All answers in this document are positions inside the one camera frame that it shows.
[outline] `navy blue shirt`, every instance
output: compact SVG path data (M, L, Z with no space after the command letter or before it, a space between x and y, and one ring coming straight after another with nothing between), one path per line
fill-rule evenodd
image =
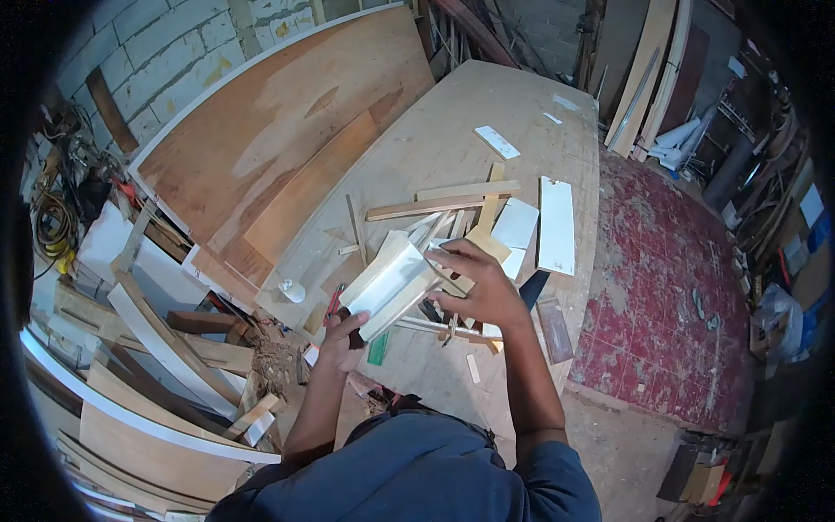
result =
M524 470L442 414L386 412L344 448L304 469L273 464L222 499L217 520L600 520L579 455L549 441Z

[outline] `plywood sheet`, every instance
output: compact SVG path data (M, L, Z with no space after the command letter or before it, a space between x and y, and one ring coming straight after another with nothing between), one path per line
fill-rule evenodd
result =
M242 66L131 167L192 239L260 285L271 269L243 235L359 114L388 127L432 85L407 7L384 8Z
M658 49L658 56L650 69L650 76L646 81L646 85L638 97L638 103L635 105L625 127L620 132L617 143L615 143L614 151L624 158L629 156L629 152L635 142L635 137L649 108L655 80L658 78L658 73L661 71L661 66L664 63L667 39L672 30L673 15L675 12L676 0L650 1L650 8L646 13L644 28L640 34L638 50L635 52L635 60L632 62L629 78L626 80L623 95L618 103L618 110L615 113L615 118L612 120L609 133L606 135L604 141L606 145L609 145L614 138L620 122L626 116L626 110L629 108L632 99L635 97L635 93L638 91L640 81L643 79L647 66L650 64L652 55Z
M275 265L307 218L380 135L365 111L313 156L258 216L244 237Z
M555 101L568 100L570 104ZM548 112L562 125L545 118ZM456 68L412 106L354 164L322 202L261 288L256 301L280 321L311 341L302 331L318 302L329 302L334 283L350 284L357 273L340 271L345 261L338 251L353 235L345 195L357 213L392 205L420 190L439 186L482 183L497 159L473 129L490 125L519 150L508 160L504 179L517 180L516 197L539 208L539 177L543 173L571 184L574 198L576 270L574 278L551 277L543 299L564 303L569 336L576 346L585 314L595 255L599 201L597 113L585 93L534 74L492 63L469 60ZM370 253L377 252L391 229L404 229L419 216L363 223ZM525 254L520 281L535 272L535 250ZM273 292L282 277L299 281L307 290L300 304ZM420 317L412 309L408 315ZM440 411L489 426L503 437L514 438L510 422L504 358L484 345L453 339L443 350L438 334L400 327L389 331L386 357L380 367L363 358L359 371L400 393L416 393ZM472 353L481 381L473 383L466 356ZM570 362L550 368L558 389Z

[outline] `concrete block wall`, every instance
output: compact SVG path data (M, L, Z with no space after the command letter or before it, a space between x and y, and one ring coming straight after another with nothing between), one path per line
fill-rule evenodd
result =
M308 0L105 0L68 43L56 84L118 153L85 83L94 68L141 146L247 59L314 26Z
M575 32L586 0L497 0L510 27L519 31L551 74L574 73L579 34Z

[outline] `plastic bag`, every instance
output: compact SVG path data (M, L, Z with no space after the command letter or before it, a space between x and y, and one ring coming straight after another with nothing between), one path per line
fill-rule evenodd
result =
M786 331L780 343L768 351L767 359L770 364L780 361L791 361L800 354L800 342L803 338L803 309L794 297L788 295L778 285L771 283L762 294L760 308L751 317L751 322L770 332L780 321L784 313L788 314Z

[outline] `red object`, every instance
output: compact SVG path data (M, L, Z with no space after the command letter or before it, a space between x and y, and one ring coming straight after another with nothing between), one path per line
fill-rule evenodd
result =
M731 474L728 473L727 471L723 471L722 472L722 479L719 481L719 487L716 488L716 496L713 497L713 499L711 499L711 501L708 502L707 505L712 507L712 506L716 506L717 504L719 504L719 498L722 496L722 494L725 493L725 490L727 489L728 484L730 482L731 482Z
M345 291L345 285L340 285L337 288L337 291L333 292L333 297L331 297L331 304L327 306L327 312L325 316L321 320L321 325L327 327L327 320L331 318L331 316L337 313L339 310L339 296Z

